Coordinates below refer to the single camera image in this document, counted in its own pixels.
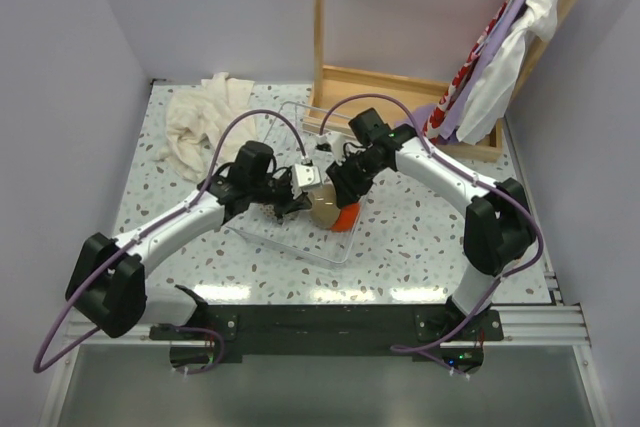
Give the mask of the white wire dish rack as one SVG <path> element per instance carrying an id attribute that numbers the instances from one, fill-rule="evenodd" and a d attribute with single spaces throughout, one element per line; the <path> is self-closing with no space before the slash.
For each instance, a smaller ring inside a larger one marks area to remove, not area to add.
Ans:
<path id="1" fill-rule="evenodd" d="M 287 101 L 279 113 L 291 122 L 287 127 L 275 119 L 262 142 L 276 155 L 278 171 L 274 178 L 284 184 L 285 198 L 275 207 L 253 203 L 227 227 L 261 248 L 304 258 L 311 263 L 337 268 L 351 252 L 367 195 L 359 209 L 346 217 L 344 227 L 336 227 L 339 209 L 326 170 L 334 162 L 340 147 L 355 153 L 356 138 L 351 133 L 348 116 L 335 113 L 325 126 L 324 137 L 332 143 L 327 151 L 317 148 L 317 132 L 324 111 Z"/>

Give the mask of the orange bowl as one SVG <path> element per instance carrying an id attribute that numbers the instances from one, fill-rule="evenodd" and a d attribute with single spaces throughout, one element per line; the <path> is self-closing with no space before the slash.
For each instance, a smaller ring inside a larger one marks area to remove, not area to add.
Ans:
<path id="1" fill-rule="evenodd" d="M 353 203 L 341 208 L 338 217 L 331 225 L 330 230 L 338 233 L 350 231 L 356 224 L 359 214 L 359 203 Z"/>

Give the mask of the black glossy bowl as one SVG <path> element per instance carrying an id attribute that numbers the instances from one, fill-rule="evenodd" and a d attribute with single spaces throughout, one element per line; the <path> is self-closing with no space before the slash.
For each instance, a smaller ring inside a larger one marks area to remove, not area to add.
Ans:
<path id="1" fill-rule="evenodd" d="M 325 183 L 308 193 L 311 202 L 309 215 L 313 223 L 322 229 L 331 230 L 340 217 L 341 209 L 336 205 L 336 192 L 332 184 Z"/>

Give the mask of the brown patterned bowl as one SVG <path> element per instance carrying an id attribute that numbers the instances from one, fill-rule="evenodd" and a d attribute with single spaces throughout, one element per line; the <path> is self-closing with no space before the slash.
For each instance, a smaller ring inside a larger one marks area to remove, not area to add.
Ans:
<path id="1" fill-rule="evenodd" d="M 257 206 L 259 214 L 266 220 L 281 222 L 282 218 L 277 214 L 275 207 L 271 204 L 259 204 Z"/>

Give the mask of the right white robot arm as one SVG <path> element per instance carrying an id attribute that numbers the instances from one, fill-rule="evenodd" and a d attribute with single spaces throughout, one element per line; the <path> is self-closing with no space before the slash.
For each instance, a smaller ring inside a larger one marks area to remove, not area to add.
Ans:
<path id="1" fill-rule="evenodd" d="M 478 174 L 439 152 L 414 126 L 390 127 L 373 108 L 351 119 L 349 127 L 360 145 L 354 152 L 342 134 L 324 131 L 317 137 L 317 146 L 334 157 L 326 173 L 339 207 L 359 201 L 389 169 L 426 186 L 464 215 L 468 265 L 450 295 L 445 326 L 452 337 L 469 339 L 480 329 L 479 313 L 489 306 L 505 267 L 536 239 L 523 186 L 513 178 L 497 182 Z"/>

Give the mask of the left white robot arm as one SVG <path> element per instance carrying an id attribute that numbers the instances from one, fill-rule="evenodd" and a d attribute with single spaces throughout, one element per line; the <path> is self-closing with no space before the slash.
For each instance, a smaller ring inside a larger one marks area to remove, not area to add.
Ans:
<path id="1" fill-rule="evenodd" d="M 236 158 L 161 216 L 109 238 L 89 237 L 82 246 L 65 297 L 106 335 L 118 338 L 139 323 L 171 324 L 185 339 L 207 327 L 204 300 L 176 286 L 152 289 L 147 277 L 168 257 L 253 205 L 270 207 L 277 219 L 310 205 L 309 191 L 321 175 L 309 160 L 277 167 L 268 145 L 248 141 Z"/>

